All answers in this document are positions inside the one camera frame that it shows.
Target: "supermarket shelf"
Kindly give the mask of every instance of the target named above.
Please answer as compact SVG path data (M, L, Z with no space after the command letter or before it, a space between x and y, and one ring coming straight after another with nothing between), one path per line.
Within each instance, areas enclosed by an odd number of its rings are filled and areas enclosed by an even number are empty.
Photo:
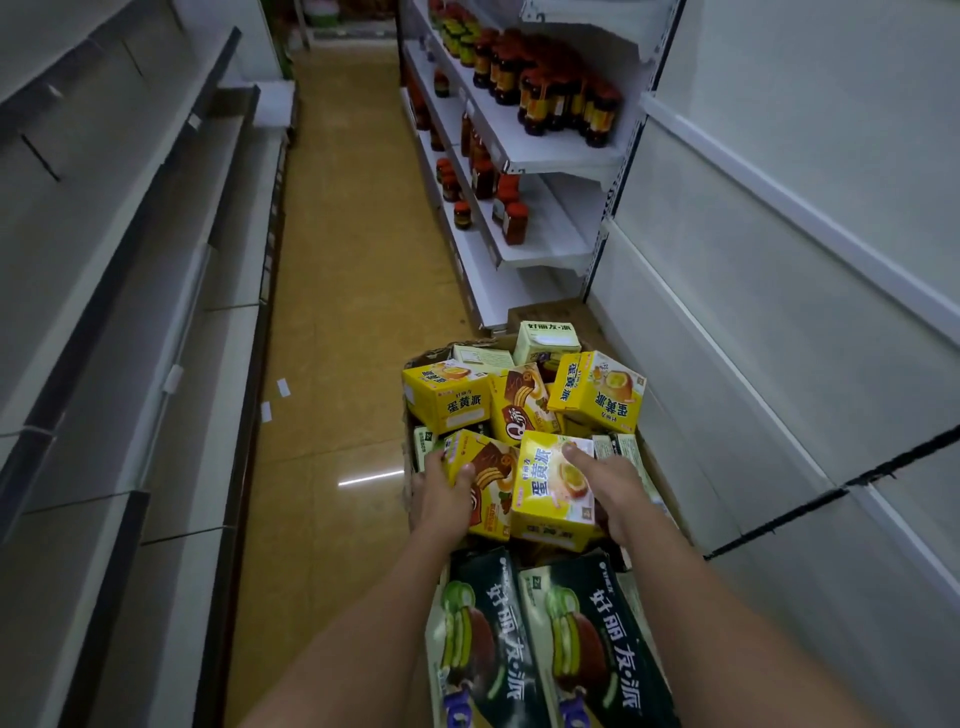
M0 434L60 419L135 252L141 203L181 133L200 125L238 40L236 30L209 36L194 62L172 66L124 138L4 231Z
M444 237L452 245L458 261L457 275L466 278L483 328L504 330L511 308L530 303L544 303L566 298L567 292L553 279L549 268L515 269L496 267L483 236L477 229L459 231L453 224L453 205L444 203L437 184L435 167L442 153L430 149L430 134L417 131L410 97L405 88L400 90L400 103L417 140L417 151L423 173L423 184L431 202L439 210L438 218L444 227Z
M86 725L148 496L24 516L0 559L0 724Z
M257 303L197 314L145 482L153 502L144 541L235 524L227 501L243 411L253 404L244 393L259 312Z
M27 512L136 490L200 291L240 117L211 118L164 176L148 228L80 377Z
M641 61L660 49L670 3L666 0L524 0L525 23L594 25L636 43Z
M271 217L276 172L285 129L253 128L238 153L235 183L217 218L210 245L219 252L218 274L204 309L252 305L260 300L263 259Z
M218 528L137 550L89 728L218 722L200 715L198 692L207 633L226 618L218 557L235 540Z
M623 150L594 149L572 130L549 132L540 137L527 134L516 122L516 107L501 107L486 90L475 88L472 69L464 68L447 54L440 34L430 26L427 1L413 2L438 65L450 81L460 87L467 113L500 170L518 175L566 172L597 180L605 187L612 184L623 162ZM432 80L425 90L431 88Z
M117 18L132 0L50 4L21 0L4 9L0 24L0 104L53 68L98 29Z
M524 175L520 182L523 202L530 207L530 222L523 245L507 245L503 230L492 221L493 203L477 200L470 190L467 161L460 156L460 125L463 105L456 98L441 99L433 93L433 64L415 41L403 44L410 67L416 72L430 116L453 162L479 228L494 258L494 265L514 268L551 266L570 268L582 275L589 266L593 249L570 222L557 198L537 175Z

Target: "tiled floor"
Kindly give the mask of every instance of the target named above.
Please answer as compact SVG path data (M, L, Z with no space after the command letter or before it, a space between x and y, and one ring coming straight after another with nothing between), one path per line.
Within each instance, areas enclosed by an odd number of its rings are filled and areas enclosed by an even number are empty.
M420 180L396 49L314 50L297 77L265 375L273 420L258 435L227 726L393 563L407 537L402 476L338 484L403 468L402 363L474 336ZM423 680L398 725L422 724L410 716L425 715Z

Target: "empty shelf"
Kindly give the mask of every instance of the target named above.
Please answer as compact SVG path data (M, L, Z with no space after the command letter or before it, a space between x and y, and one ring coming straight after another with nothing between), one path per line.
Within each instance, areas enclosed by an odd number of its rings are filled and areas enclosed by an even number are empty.
M81 376L27 510L135 490L210 252L243 126L208 119L161 181L137 258Z
M24 424L41 429L55 426L59 405L70 392L64 381L56 379L63 376L69 381L82 367L111 291L122 280L122 266L105 278L112 270L108 266L118 249L135 249L136 241L128 236L134 215L180 133L194 126L188 125L188 119L199 123L194 107L216 85L237 39L236 31L210 36L195 49L194 60L174 64L164 83L151 89L150 103L124 137L102 154L89 155L83 169L52 185L4 230L0 237L4 259L0 266L0 434L15 432ZM128 245L121 247L121 241ZM102 280L114 287L98 288ZM82 320L91 300L97 305ZM72 365L65 373L55 372L61 356ZM51 373L57 375L53 380ZM45 411L33 420L31 411L44 391L57 401L45 402L41 408Z
M260 311L258 304L196 315L144 486L145 541L236 525L230 485L241 421L255 406L246 393Z
M85 725L146 507L127 494L20 519L0 559L0 725Z

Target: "bottle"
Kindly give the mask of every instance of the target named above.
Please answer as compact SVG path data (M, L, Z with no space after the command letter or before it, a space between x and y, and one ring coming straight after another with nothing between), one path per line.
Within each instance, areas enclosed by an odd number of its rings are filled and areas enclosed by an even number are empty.
M457 230L469 230L470 228L470 205L464 201L453 204L453 224Z
M610 130L613 128L613 119L623 97L610 84L599 86L593 95L593 114L590 116L589 127L584 136L590 147L606 147L610 142Z
M524 203L510 203L503 215L503 239L507 245L523 245L530 211Z

